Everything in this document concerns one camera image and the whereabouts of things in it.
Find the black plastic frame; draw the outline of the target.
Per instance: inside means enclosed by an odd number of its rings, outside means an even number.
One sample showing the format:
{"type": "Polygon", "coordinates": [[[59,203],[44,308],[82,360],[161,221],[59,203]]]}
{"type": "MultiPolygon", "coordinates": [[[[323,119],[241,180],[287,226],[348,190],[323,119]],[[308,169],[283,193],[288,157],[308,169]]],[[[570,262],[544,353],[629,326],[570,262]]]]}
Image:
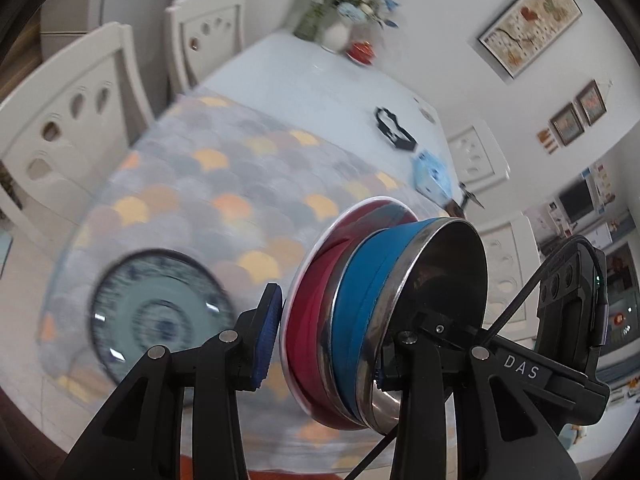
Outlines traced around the black plastic frame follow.
{"type": "Polygon", "coordinates": [[[395,150],[413,153],[418,146],[416,139],[401,127],[397,116],[386,107],[377,107],[374,112],[378,131],[386,137],[395,150]]]}

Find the white vase blue flowers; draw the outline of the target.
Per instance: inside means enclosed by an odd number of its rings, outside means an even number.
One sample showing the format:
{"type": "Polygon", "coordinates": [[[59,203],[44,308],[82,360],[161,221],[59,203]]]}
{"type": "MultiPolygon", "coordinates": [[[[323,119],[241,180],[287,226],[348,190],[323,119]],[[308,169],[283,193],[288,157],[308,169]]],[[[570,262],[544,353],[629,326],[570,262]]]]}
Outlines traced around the white vase blue flowers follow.
{"type": "Polygon", "coordinates": [[[320,46],[331,53],[345,52],[353,42],[372,38],[375,27],[398,29],[396,0],[332,0],[329,25],[322,30],[320,46]]]}

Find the blue steel bowl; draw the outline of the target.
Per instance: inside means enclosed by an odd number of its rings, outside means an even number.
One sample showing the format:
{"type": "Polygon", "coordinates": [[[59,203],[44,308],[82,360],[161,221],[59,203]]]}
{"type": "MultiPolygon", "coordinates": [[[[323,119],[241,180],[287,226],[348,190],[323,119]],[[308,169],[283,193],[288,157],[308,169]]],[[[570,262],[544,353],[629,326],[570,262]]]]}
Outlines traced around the blue steel bowl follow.
{"type": "Polygon", "coordinates": [[[400,334],[463,348],[482,327],[487,287],[485,249],[465,220],[358,229],[319,315],[318,373],[334,413],[348,428],[388,434],[400,414],[400,334]]]}

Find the blue tissue pack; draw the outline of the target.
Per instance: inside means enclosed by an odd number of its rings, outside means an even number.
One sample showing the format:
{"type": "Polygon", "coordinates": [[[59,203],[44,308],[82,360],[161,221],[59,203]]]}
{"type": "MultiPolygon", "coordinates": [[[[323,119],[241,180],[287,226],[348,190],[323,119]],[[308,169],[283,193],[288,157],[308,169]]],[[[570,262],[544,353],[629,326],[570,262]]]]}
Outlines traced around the blue tissue pack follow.
{"type": "Polygon", "coordinates": [[[444,208],[451,200],[451,182],[447,166],[429,151],[416,155],[412,162],[413,186],[416,192],[444,208]]]}

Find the white chair right far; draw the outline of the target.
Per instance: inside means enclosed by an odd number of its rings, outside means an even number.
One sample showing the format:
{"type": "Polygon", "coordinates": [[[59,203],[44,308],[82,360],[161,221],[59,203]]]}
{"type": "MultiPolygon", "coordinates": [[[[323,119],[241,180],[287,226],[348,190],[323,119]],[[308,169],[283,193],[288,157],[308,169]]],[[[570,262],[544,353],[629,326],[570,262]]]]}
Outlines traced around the white chair right far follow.
{"type": "Polygon", "coordinates": [[[510,179],[506,156],[484,120],[449,133],[447,142],[458,180],[470,192],[485,192],[510,179]]]}

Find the blue patterned plate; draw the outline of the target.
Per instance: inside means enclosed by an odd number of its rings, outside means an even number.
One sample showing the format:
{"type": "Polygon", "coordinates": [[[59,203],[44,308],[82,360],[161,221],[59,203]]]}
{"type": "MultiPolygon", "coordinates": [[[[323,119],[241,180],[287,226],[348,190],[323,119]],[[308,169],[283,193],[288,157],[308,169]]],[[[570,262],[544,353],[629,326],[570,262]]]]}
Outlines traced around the blue patterned plate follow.
{"type": "Polygon", "coordinates": [[[89,301],[93,350],[115,384],[149,348],[196,348],[234,322],[232,303],[209,270],[163,248],[133,252],[113,263],[89,301]]]}

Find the white dining chair far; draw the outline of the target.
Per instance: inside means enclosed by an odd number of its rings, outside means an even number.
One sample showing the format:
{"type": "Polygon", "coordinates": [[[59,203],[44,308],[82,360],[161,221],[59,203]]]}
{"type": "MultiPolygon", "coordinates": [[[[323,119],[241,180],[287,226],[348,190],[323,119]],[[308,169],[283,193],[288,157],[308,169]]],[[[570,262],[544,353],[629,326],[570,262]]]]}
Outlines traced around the white dining chair far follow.
{"type": "Polygon", "coordinates": [[[170,88],[186,93],[244,49],[246,0],[174,0],[164,12],[170,88]]]}

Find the white refrigerator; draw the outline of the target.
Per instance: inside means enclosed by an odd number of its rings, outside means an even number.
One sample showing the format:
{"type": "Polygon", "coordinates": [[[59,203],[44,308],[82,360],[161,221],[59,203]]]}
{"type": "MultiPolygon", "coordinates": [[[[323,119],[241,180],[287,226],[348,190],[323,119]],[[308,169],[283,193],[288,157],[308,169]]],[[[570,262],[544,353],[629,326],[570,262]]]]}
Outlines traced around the white refrigerator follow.
{"type": "Polygon", "coordinates": [[[46,0],[40,8],[40,46],[46,60],[80,36],[107,23],[134,31],[134,50],[143,88],[154,114],[166,107],[169,91],[164,13],[174,0],[46,0]]]}

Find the scallop pattern tablecloth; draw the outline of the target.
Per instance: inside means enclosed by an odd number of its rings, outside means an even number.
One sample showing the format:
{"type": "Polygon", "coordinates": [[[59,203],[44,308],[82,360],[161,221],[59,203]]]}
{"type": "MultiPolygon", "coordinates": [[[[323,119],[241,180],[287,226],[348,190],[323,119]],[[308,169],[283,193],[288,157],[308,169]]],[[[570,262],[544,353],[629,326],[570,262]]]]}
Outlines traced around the scallop pattern tablecloth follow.
{"type": "Polygon", "coordinates": [[[89,330],[94,286],[113,263],[181,252],[209,270],[237,318],[266,284],[289,288],[323,227],[374,196],[421,219],[442,213],[372,157],[315,131],[212,90],[178,99],[107,180],[55,265],[39,336],[47,436],[70,448],[117,385],[89,330]]]}

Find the television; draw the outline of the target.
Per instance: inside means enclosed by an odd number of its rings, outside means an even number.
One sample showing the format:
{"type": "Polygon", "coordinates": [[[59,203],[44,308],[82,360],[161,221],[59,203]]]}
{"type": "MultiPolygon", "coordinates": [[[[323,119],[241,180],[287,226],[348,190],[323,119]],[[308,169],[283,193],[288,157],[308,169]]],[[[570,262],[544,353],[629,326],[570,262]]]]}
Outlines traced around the television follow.
{"type": "Polygon", "coordinates": [[[580,178],[572,183],[559,194],[558,199],[570,223],[582,220],[596,209],[589,178],[580,178]]]}

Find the small framed picture upper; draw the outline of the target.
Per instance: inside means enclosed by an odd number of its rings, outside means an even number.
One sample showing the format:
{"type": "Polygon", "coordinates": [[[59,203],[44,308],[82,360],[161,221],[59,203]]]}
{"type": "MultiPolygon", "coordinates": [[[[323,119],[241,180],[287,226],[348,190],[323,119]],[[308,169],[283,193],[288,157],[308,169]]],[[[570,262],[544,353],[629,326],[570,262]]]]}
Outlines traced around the small framed picture upper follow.
{"type": "Polygon", "coordinates": [[[606,106],[597,81],[592,80],[576,96],[576,101],[586,118],[593,126],[605,113],[606,106]]]}

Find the red steel bowl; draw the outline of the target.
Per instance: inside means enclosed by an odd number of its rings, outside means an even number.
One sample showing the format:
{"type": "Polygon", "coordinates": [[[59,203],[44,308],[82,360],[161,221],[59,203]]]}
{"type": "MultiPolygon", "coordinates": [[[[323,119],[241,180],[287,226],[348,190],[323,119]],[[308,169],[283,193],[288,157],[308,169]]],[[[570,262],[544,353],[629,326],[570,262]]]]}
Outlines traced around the red steel bowl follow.
{"type": "Polygon", "coordinates": [[[323,227],[298,268],[283,312],[281,365],[298,405],[324,426],[366,426],[337,392],[331,362],[332,310],[346,263],[369,235],[416,220],[396,198],[366,198],[323,227]]]}

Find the small framed picture lower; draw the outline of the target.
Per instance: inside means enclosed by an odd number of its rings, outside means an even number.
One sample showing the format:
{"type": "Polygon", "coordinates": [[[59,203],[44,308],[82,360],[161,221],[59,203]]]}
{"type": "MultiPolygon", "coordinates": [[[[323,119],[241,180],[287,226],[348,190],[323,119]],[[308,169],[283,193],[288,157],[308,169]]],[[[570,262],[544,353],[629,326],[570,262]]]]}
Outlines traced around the small framed picture lower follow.
{"type": "Polygon", "coordinates": [[[576,107],[572,102],[565,105],[562,110],[550,119],[550,125],[564,146],[570,145],[585,132],[576,107]]]}

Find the large framed picture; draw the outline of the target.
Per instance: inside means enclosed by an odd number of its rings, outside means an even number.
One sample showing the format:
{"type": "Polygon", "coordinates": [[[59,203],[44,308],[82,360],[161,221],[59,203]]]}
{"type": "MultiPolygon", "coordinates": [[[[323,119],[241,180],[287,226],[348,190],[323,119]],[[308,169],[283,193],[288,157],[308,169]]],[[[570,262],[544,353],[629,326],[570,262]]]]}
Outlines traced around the large framed picture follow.
{"type": "Polygon", "coordinates": [[[581,17],[576,0],[514,0],[478,41],[514,79],[581,17]]]}

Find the small framed picture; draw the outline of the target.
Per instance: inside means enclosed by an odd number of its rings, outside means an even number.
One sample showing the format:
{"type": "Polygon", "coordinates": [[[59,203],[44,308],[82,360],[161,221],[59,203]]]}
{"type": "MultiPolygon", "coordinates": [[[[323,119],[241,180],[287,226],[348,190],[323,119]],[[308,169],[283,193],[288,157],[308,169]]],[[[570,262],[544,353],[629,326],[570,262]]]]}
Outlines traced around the small framed picture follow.
{"type": "Polygon", "coordinates": [[[565,105],[562,110],[550,119],[550,125],[564,146],[570,145],[585,132],[576,107],[572,102],[565,105]]]}
{"type": "Polygon", "coordinates": [[[593,126],[605,113],[606,106],[597,81],[592,80],[576,96],[576,101],[586,118],[593,126]]]}

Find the orange hanging ornament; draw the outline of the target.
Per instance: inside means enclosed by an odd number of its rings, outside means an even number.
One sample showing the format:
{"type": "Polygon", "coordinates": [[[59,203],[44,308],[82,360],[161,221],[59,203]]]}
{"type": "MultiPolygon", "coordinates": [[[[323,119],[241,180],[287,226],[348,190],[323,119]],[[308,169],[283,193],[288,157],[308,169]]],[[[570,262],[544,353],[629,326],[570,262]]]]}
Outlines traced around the orange hanging ornament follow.
{"type": "Polygon", "coordinates": [[[553,154],[559,148],[555,135],[549,129],[539,131],[536,137],[548,155],[553,154]]]}

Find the white dining chair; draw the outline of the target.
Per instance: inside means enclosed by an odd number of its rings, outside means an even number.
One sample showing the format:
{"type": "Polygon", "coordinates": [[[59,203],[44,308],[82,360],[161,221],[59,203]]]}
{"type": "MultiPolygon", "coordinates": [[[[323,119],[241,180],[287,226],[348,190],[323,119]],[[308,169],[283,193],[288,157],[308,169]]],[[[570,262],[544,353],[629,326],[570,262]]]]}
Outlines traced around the white dining chair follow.
{"type": "Polygon", "coordinates": [[[244,49],[246,0],[174,0],[164,12],[170,88],[186,93],[244,49]]]}
{"type": "Polygon", "coordinates": [[[1,103],[2,166],[46,222],[33,222],[8,192],[2,212],[54,257],[55,225],[82,219],[153,120],[131,26],[111,22],[72,42],[1,103]]]}

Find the red ornament jar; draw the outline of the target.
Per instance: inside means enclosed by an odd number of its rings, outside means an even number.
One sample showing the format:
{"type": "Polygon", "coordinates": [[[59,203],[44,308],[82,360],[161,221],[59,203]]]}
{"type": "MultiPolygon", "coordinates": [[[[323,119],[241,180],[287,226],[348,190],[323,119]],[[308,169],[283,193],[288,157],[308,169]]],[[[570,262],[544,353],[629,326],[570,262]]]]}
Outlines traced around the red ornament jar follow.
{"type": "Polygon", "coordinates": [[[355,63],[363,66],[370,66],[375,58],[371,44],[367,41],[353,42],[346,51],[346,55],[355,63]]]}

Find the white chair right near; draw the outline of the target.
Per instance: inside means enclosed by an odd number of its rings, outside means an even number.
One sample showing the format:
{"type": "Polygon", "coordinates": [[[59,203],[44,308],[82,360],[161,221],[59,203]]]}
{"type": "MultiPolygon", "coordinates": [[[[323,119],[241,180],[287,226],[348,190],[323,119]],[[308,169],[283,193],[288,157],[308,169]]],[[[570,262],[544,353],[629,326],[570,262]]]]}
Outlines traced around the white chair right near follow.
{"type": "MultiPolygon", "coordinates": [[[[540,265],[529,218],[521,212],[479,226],[488,264],[485,328],[491,326],[540,265]]],[[[536,287],[518,308],[500,335],[514,341],[534,338],[538,330],[536,287]]]]}

